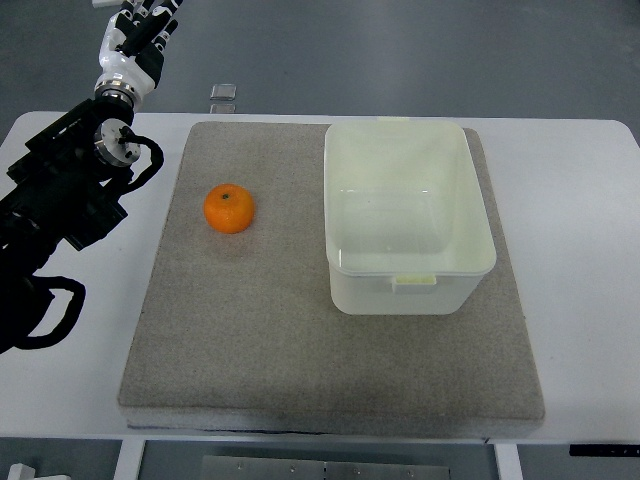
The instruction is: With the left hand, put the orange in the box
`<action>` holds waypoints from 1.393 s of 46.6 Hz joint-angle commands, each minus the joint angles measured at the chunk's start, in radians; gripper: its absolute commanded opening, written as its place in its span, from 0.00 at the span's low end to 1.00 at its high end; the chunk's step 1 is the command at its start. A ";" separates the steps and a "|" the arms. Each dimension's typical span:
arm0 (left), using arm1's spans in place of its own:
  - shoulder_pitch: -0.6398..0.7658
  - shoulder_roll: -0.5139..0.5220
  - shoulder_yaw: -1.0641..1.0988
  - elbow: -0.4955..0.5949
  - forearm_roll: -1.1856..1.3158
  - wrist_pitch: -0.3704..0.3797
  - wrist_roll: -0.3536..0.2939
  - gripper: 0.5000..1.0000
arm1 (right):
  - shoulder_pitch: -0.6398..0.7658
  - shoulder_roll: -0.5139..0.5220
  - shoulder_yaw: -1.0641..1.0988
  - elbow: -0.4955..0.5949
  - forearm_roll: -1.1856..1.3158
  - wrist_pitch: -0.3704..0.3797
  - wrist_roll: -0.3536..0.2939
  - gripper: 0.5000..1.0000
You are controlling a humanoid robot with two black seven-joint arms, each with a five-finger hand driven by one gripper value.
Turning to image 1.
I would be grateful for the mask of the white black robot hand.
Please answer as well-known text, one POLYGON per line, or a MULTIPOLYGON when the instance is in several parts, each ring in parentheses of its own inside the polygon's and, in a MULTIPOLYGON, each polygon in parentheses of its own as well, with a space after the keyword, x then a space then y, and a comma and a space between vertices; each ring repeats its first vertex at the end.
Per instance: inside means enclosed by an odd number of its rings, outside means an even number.
POLYGON ((158 87, 164 51, 178 22, 180 1, 122 1, 109 20, 99 51, 97 97, 119 98, 137 111, 158 87))

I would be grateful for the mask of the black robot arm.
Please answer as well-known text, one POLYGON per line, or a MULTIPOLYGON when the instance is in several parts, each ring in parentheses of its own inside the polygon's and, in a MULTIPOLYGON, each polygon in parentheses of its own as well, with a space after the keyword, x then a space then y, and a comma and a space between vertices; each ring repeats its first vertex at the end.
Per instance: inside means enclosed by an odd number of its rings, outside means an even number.
POLYGON ((127 215, 119 200, 163 166, 153 140, 132 130, 134 111, 114 97, 86 100, 26 142, 8 168, 14 189, 1 201, 1 349, 37 350, 66 338, 85 286, 41 277, 61 241, 82 250, 127 215))

